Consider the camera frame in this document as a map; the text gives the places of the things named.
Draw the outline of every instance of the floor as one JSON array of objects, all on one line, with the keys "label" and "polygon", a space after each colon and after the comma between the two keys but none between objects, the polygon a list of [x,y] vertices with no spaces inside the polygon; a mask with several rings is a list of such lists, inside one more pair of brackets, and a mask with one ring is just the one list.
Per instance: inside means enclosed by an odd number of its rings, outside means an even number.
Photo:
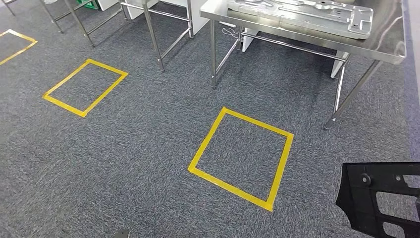
[{"label": "floor", "polygon": [[[111,238],[123,228],[135,238],[364,238],[334,204],[341,164],[420,158],[410,32],[409,57],[384,64],[324,131],[335,94],[331,60],[255,41],[246,53],[233,53],[212,90],[208,25],[165,58],[162,73],[143,17],[114,18],[92,35],[97,47],[91,48],[71,16],[59,22],[65,30],[59,34],[37,0],[11,7],[16,17],[0,8],[0,32],[13,29],[38,43],[0,66],[0,238]],[[63,2],[49,7],[59,15]],[[83,8],[80,17],[92,27],[110,12]],[[162,49],[186,27],[163,16],[153,20]],[[217,27],[221,60],[235,39]],[[24,43],[0,37],[1,56]],[[42,98],[88,58],[128,76],[85,118]],[[344,93],[370,62],[351,57]],[[51,96],[83,109],[117,78],[89,65]],[[187,170],[222,107],[294,134],[273,212]],[[284,143],[226,116],[197,167],[266,199]],[[378,200],[384,213],[419,220],[406,197]]]}]

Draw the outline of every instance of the aluminum plate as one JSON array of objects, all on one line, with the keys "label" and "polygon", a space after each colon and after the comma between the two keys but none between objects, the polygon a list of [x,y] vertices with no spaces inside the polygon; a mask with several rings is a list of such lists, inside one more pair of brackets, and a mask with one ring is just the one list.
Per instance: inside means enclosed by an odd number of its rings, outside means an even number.
[{"label": "aluminum plate", "polygon": [[372,30],[373,9],[330,0],[230,0],[228,8],[354,39]]}]

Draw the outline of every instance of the metal stand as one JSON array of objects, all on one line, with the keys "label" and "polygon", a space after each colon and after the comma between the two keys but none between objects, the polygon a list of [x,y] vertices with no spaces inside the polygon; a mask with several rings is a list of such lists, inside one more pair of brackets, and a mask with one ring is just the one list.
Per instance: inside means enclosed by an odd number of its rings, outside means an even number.
[{"label": "metal stand", "polygon": [[382,64],[381,61],[375,60],[372,63],[372,65],[370,66],[370,68],[366,71],[366,73],[364,74],[364,76],[358,81],[358,83],[356,84],[356,86],[353,88],[353,90],[346,97],[346,99],[344,100],[344,102],[340,105],[341,86],[343,84],[344,71],[345,71],[345,68],[346,68],[346,65],[347,65],[347,62],[348,62],[348,58],[350,56],[349,54],[346,54],[346,55],[343,56],[343,58],[341,58],[339,56],[334,56],[334,55],[326,54],[326,53],[323,53],[323,52],[318,52],[318,51],[306,49],[306,48],[303,48],[303,47],[291,45],[291,44],[286,43],[286,42],[282,42],[282,41],[278,41],[278,40],[273,40],[273,39],[262,37],[262,36],[251,35],[251,34],[248,34],[246,32],[242,32],[243,31],[243,27],[240,27],[240,29],[239,29],[240,32],[239,32],[238,39],[235,41],[235,43],[233,44],[233,46],[230,48],[230,50],[228,51],[227,55],[223,58],[223,60],[221,61],[221,63],[218,66],[216,66],[216,32],[215,32],[215,24],[216,24],[216,21],[215,20],[210,20],[210,46],[211,46],[210,60],[211,60],[211,87],[212,88],[215,88],[217,86],[216,75],[219,73],[219,71],[222,68],[222,66],[224,65],[224,63],[227,61],[227,59],[229,58],[229,56],[232,54],[232,52],[235,49],[235,47],[240,46],[240,44],[241,44],[241,38],[243,36],[248,36],[248,37],[251,37],[251,38],[254,38],[254,39],[259,39],[259,40],[271,42],[271,43],[274,43],[274,44],[277,44],[277,45],[286,46],[286,47],[290,47],[290,48],[297,49],[297,50],[300,50],[300,51],[304,51],[304,52],[312,53],[312,54],[315,54],[315,55],[319,55],[319,56],[324,56],[324,57],[327,57],[327,58],[331,58],[331,59],[336,60],[336,63],[337,62],[340,62],[342,65],[339,68],[339,70],[341,69],[341,73],[340,73],[340,77],[338,78],[337,90],[336,90],[336,94],[335,94],[334,113],[333,113],[332,117],[330,118],[330,120],[324,125],[324,129],[327,129],[327,130],[330,129],[332,127],[332,125],[334,125],[334,123],[340,117],[340,115],[342,114],[342,112],[344,111],[344,109],[348,106],[348,104],[351,102],[351,100],[360,91],[360,89],[364,85],[364,83],[366,83],[370,79],[370,77],[376,72],[376,70]]},{"label": "metal stand", "polygon": [[9,9],[10,13],[12,13],[13,16],[15,16],[14,12],[12,11],[12,9],[9,7],[9,4],[11,4],[12,2],[15,2],[17,0],[10,0],[10,1],[5,1],[5,0],[1,0],[3,2],[3,4],[7,7],[7,9]]},{"label": "metal stand", "polygon": [[77,16],[77,14],[76,14],[76,10],[78,10],[78,9],[80,9],[81,7],[83,7],[84,5],[86,5],[86,4],[88,4],[88,3],[92,3],[95,7],[98,7],[97,5],[96,5],[96,2],[95,2],[95,0],[88,0],[88,1],[86,1],[86,2],[83,2],[83,3],[81,3],[81,4],[79,4],[79,5],[77,5],[75,8],[73,8],[72,6],[71,6],[71,4],[69,3],[69,1],[68,0],[64,0],[64,2],[65,2],[65,4],[67,5],[67,7],[68,7],[68,9],[69,9],[69,11],[68,12],[66,12],[66,13],[64,13],[64,14],[62,14],[61,16],[59,16],[59,17],[56,17],[56,18],[54,18],[53,17],[53,15],[51,15],[51,13],[50,13],[50,11],[48,10],[48,8],[47,8],[47,5],[44,3],[44,1],[43,0],[39,0],[40,1],[40,3],[41,3],[41,5],[43,6],[43,8],[44,8],[44,10],[45,10],[45,12],[47,13],[47,15],[49,16],[49,18],[51,19],[51,22],[52,23],[54,23],[55,25],[56,25],[56,27],[58,28],[58,31],[60,32],[60,33],[63,33],[63,30],[61,29],[61,27],[57,24],[57,21],[59,21],[59,20],[61,20],[61,19],[63,19],[64,17],[66,17],[66,16],[68,16],[69,14],[72,14],[73,15],[73,17],[74,17],[74,19],[76,20],[76,22],[78,23],[78,25],[80,26],[80,29],[82,30],[82,32],[83,32],[83,34],[84,34],[84,36],[85,37],[87,37],[88,38],[88,40],[89,40],[89,42],[90,42],[90,46],[95,46],[94,45],[94,43],[92,42],[92,39],[89,37],[89,35],[90,34],[92,34],[94,31],[96,31],[98,28],[100,28],[101,26],[103,26],[105,23],[107,23],[109,20],[111,20],[111,19],[113,19],[115,16],[117,16],[120,12],[122,12],[123,11],[123,9],[122,9],[122,7],[119,9],[119,10],[117,10],[114,14],[112,14],[110,17],[108,17],[107,19],[105,19],[103,22],[101,22],[99,25],[97,25],[97,26],[95,26],[92,30],[90,30],[90,31],[86,31],[86,29],[85,29],[85,27],[83,26],[83,24],[82,24],[82,22],[80,21],[80,19],[79,19],[79,17]]},{"label": "metal stand", "polygon": [[[132,8],[136,8],[136,9],[140,9],[144,11],[145,17],[146,17],[146,21],[147,21],[147,26],[149,28],[150,31],[150,36],[152,38],[152,43],[153,43],[153,47],[156,50],[157,53],[157,61],[160,67],[161,71],[164,71],[164,67],[163,67],[163,62],[162,59],[165,58],[165,56],[176,46],[176,44],[178,44],[182,38],[189,33],[189,37],[193,38],[194,37],[194,31],[193,31],[193,22],[192,22],[192,11],[191,11],[191,0],[187,0],[187,17],[182,17],[182,16],[177,16],[174,14],[170,14],[167,12],[162,12],[162,11],[157,11],[154,9],[149,9],[149,7],[147,6],[147,0],[143,1],[143,5],[142,6],[136,6],[136,5],[132,5],[132,4],[128,4],[125,2],[125,0],[119,0],[122,6],[125,7],[132,7]],[[164,16],[168,16],[168,17],[172,17],[175,19],[179,19],[179,20],[183,20],[183,21],[187,21],[188,22],[188,28],[187,30],[185,30],[179,37],[178,39],[176,39],[169,47],[168,49],[166,49],[162,54],[160,53],[159,47],[158,47],[158,42],[156,40],[156,36],[155,36],[155,32],[153,30],[153,26],[152,26],[152,19],[150,17],[150,12],[159,14],[159,15],[164,15]]]},{"label": "metal stand", "polygon": [[336,204],[344,211],[353,230],[376,238],[392,238],[384,223],[400,226],[407,238],[420,237],[420,223],[381,213],[377,192],[417,198],[420,215],[420,189],[409,187],[404,175],[420,176],[419,162],[406,163],[344,163]]}]

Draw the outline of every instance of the yellow floor tape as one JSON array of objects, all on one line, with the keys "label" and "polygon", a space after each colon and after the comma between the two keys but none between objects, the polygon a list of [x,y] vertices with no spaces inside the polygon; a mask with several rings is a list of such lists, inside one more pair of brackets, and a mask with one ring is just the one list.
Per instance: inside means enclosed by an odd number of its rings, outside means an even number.
[{"label": "yellow floor tape", "polygon": [[[226,182],[224,182],[224,181],[222,181],[218,178],[215,178],[215,177],[207,174],[206,172],[201,171],[201,170],[196,168],[198,160],[201,158],[204,150],[206,149],[207,145],[209,144],[211,138],[213,137],[214,133],[216,132],[216,129],[219,126],[219,124],[220,124],[220,122],[223,119],[223,116],[225,114],[232,115],[232,116],[237,117],[239,119],[248,121],[252,124],[261,126],[265,129],[268,129],[268,130],[274,131],[278,134],[286,136],[286,143],[284,145],[283,152],[282,152],[281,157],[280,157],[280,163],[278,164],[277,172],[275,174],[274,181],[273,181],[273,184],[271,186],[270,194],[268,195],[267,201],[263,201],[263,200],[255,197],[255,196],[252,196],[252,195],[250,195],[250,194],[248,194],[248,193],[246,193],[246,192],[244,192],[244,191],[242,191],[242,190],[240,190],[240,189],[238,189],[238,188],[236,188],[236,187],[234,187],[234,186],[232,186],[232,185],[230,185],[230,184],[228,184],[228,183],[226,183]],[[231,192],[231,193],[233,193],[233,194],[235,194],[235,195],[237,195],[237,196],[239,196],[239,197],[241,197],[245,200],[248,200],[248,201],[250,201],[250,202],[252,202],[252,203],[254,203],[254,204],[256,204],[256,205],[258,205],[262,208],[265,208],[266,210],[268,210],[270,212],[272,212],[273,211],[274,200],[276,198],[278,189],[280,187],[281,177],[283,176],[284,168],[286,167],[287,157],[289,156],[289,151],[290,151],[290,148],[292,146],[292,141],[293,141],[293,134],[290,133],[290,132],[281,130],[281,129],[279,129],[277,127],[274,127],[272,125],[269,125],[269,124],[266,124],[264,122],[255,120],[253,118],[247,117],[243,114],[231,111],[231,110],[223,107],[222,110],[220,111],[219,115],[217,116],[216,120],[214,121],[213,125],[211,126],[208,135],[205,137],[205,139],[201,143],[198,151],[196,152],[193,160],[191,161],[191,163],[188,167],[188,171],[190,171],[191,173],[193,173],[193,174],[195,174],[199,177],[204,178],[207,181],[210,181],[210,182],[216,184],[217,186],[219,186],[223,189],[226,189],[227,191],[229,191],[229,192]]]},{"label": "yellow floor tape", "polygon": [[23,49],[19,50],[18,52],[16,52],[16,53],[12,54],[11,56],[9,56],[9,57],[7,57],[7,58],[3,59],[2,61],[0,61],[0,65],[2,65],[2,64],[4,64],[4,63],[6,63],[7,61],[9,61],[9,60],[11,60],[12,58],[16,57],[18,54],[20,54],[20,53],[24,52],[25,50],[27,50],[27,49],[31,48],[32,46],[34,46],[34,44],[36,44],[36,43],[38,42],[37,40],[35,40],[35,39],[33,39],[33,38],[29,37],[29,36],[25,36],[25,35],[22,35],[22,34],[20,34],[20,33],[17,33],[17,32],[15,32],[15,31],[13,31],[12,29],[8,29],[7,31],[5,31],[5,32],[1,33],[1,34],[0,34],[0,37],[1,37],[1,36],[4,36],[4,35],[5,35],[5,34],[7,34],[7,33],[10,33],[10,34],[12,34],[12,35],[18,36],[18,37],[23,38],[23,39],[25,39],[25,40],[28,40],[28,41],[30,41],[30,42],[31,42],[31,44],[30,44],[30,45],[28,45],[27,47],[25,47],[25,48],[23,48]]},{"label": "yellow floor tape", "polygon": [[[55,89],[59,88],[61,85],[63,85],[65,82],[67,82],[69,79],[71,79],[74,75],[76,75],[79,71],[81,71],[84,67],[86,67],[88,64],[94,64],[96,66],[102,67],[104,69],[107,69],[111,72],[117,73],[120,75],[120,77],[109,87],[107,88],[90,106],[88,106],[88,108],[84,111],[81,111],[79,109],[76,109],[60,100],[57,100],[53,97],[50,96],[50,93],[52,93]],[[121,71],[119,69],[113,68],[111,66],[108,66],[106,64],[103,63],[99,63],[93,59],[87,59],[86,62],[84,62],[80,67],[78,67],[74,72],[72,72],[69,76],[67,76],[65,79],[63,79],[60,83],[58,83],[56,86],[54,86],[53,88],[51,88],[50,90],[48,90],[43,96],[42,98],[50,101],[64,109],[67,109],[69,111],[71,111],[74,114],[77,114],[81,117],[85,117],[88,112],[90,112],[112,89],[114,89],[118,83],[120,83],[126,76],[128,75],[128,73]]]}]

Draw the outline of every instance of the white cable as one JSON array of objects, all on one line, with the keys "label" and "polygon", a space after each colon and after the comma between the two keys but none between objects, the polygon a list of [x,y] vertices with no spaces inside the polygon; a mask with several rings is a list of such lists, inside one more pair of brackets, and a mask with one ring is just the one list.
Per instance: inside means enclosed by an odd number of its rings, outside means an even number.
[{"label": "white cable", "polygon": [[236,32],[234,29],[230,27],[223,27],[222,33],[225,35],[230,35],[233,38],[237,39],[238,37],[236,35],[238,35],[239,32]]}]

